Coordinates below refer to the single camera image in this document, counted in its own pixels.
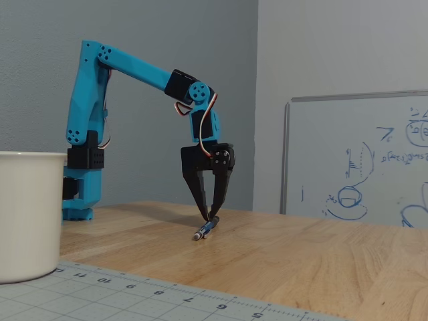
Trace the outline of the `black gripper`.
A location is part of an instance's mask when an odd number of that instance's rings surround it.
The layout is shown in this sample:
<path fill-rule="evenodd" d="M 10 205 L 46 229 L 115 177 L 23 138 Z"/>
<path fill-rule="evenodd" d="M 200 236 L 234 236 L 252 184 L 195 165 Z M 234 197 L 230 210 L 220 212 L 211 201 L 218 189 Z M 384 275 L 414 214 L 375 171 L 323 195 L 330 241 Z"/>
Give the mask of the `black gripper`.
<path fill-rule="evenodd" d="M 214 218 L 225 202 L 230 176 L 235 166 L 235 152 L 229 143 L 206 142 L 207 156 L 198 145 L 181 149 L 182 171 L 185 182 L 205 221 L 208 220 L 208 209 L 204 190 L 202 171 L 213 171 L 215 186 L 213 204 L 209 218 Z"/>

